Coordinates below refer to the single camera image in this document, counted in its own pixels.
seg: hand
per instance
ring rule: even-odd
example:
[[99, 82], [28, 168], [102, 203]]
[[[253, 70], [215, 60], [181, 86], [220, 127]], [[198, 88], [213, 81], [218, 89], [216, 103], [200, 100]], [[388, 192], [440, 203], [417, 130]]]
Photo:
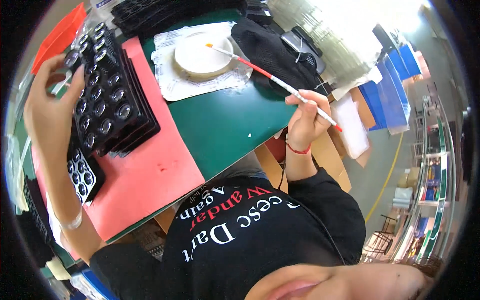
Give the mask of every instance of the hand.
[[65, 54], [45, 61], [33, 80], [24, 108], [25, 127], [40, 157], [48, 163], [67, 162], [75, 103], [85, 86], [84, 67], [78, 68], [68, 91], [60, 100], [47, 93], [52, 84], [64, 80], [55, 73], [63, 67]]
[[299, 105], [288, 123], [288, 144], [296, 151], [305, 151], [330, 127], [330, 122], [317, 113], [317, 107], [329, 116], [332, 115], [332, 112], [327, 97], [314, 91], [299, 90], [299, 92], [308, 100], [308, 103], [303, 103], [294, 95], [285, 98], [287, 105]]

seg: yellow line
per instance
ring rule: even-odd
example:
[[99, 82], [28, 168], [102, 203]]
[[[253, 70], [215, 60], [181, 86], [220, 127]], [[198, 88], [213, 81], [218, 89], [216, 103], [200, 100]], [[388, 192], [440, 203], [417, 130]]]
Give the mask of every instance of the yellow line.
[[385, 180], [384, 187], [382, 187], [382, 190], [380, 191], [380, 194], [378, 195], [378, 198], [375, 201], [375, 204], [372, 206], [372, 209], [370, 210], [367, 217], [365, 218], [365, 223], [367, 223], [370, 217], [372, 216], [373, 212], [377, 208], [378, 203], [380, 202], [382, 195], [384, 194], [385, 188], [387, 187], [387, 183], [390, 180], [390, 176], [392, 176], [392, 172], [396, 164], [396, 159], [398, 158], [398, 153], [400, 152], [400, 147], [402, 145], [402, 140], [403, 140], [403, 132], [402, 132], [402, 135], [400, 136], [400, 142], [398, 142], [398, 147], [396, 149], [395, 158], [393, 159], [392, 167], [390, 168], [390, 173], [388, 173], [387, 180]]

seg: table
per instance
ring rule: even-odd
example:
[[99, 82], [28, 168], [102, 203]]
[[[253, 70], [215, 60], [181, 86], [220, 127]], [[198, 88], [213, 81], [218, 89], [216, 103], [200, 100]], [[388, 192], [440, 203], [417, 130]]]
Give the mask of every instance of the table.
[[[213, 12], [180, 23], [167, 31], [183, 26], [236, 20], [239, 16], [236, 10]], [[142, 46], [153, 71], [153, 62], [150, 60], [155, 49], [153, 39], [142, 41]], [[206, 181], [285, 128], [295, 111], [294, 107], [285, 105], [282, 97], [257, 87], [252, 81], [241, 89], [226, 89], [195, 96], [170, 103], [168, 108]], [[107, 243], [117, 241], [168, 207], [169, 205], [159, 207], [153, 214], [145, 216], [107, 240]]]

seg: white bowl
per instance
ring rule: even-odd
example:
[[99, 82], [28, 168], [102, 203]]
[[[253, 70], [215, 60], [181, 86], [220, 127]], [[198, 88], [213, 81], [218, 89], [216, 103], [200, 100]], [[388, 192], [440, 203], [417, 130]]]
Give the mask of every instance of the white bowl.
[[175, 61], [187, 73], [199, 77], [212, 77], [225, 73], [232, 58], [206, 46], [213, 44], [233, 53], [232, 43], [226, 36], [217, 37], [205, 32], [182, 40], [175, 49]]

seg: red and white brush handle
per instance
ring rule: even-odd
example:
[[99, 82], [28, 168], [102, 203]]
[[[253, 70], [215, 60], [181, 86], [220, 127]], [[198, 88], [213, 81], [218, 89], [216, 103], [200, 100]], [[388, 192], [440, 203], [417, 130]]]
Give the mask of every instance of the red and white brush handle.
[[[253, 68], [254, 70], [262, 73], [263, 75], [265, 75], [266, 77], [270, 78], [273, 82], [277, 83], [279, 86], [283, 87], [284, 89], [286, 89], [289, 93], [291, 93], [292, 95], [294, 95], [295, 97], [297, 97], [298, 99], [300, 99], [303, 103], [307, 103], [307, 99], [305, 99], [304, 97], [302, 97], [300, 95], [300, 93], [294, 89], [293, 87], [291, 87], [290, 85], [286, 84], [285, 82], [281, 81], [280, 79], [276, 78], [275, 76], [273, 76], [272, 74], [270, 74], [269, 72], [265, 71], [264, 69], [262, 68], [259, 68], [257, 66], [255, 66], [254, 64], [252, 64], [251, 62], [249, 61], [246, 61], [244, 60], [243, 58], [241, 58], [240, 56], [238, 55], [235, 55], [233, 53], [230, 53], [228, 51], [225, 51], [223, 49], [220, 49], [220, 48], [215, 48], [215, 47], [210, 47], [208, 46], [209, 48], [212, 48], [214, 50], [217, 50], [218, 52], [221, 52], [225, 55], [228, 55], [230, 56], [231, 58], [233, 58], [234, 60], [238, 60], [244, 64], [246, 64], [247, 66]], [[329, 121], [330, 124], [332, 124], [335, 128], [338, 129], [338, 131], [342, 132], [343, 130], [340, 128], [340, 126], [326, 113], [324, 112], [323, 110], [321, 110], [320, 108], [317, 107], [317, 112], [318, 114], [324, 118], [325, 120]]]

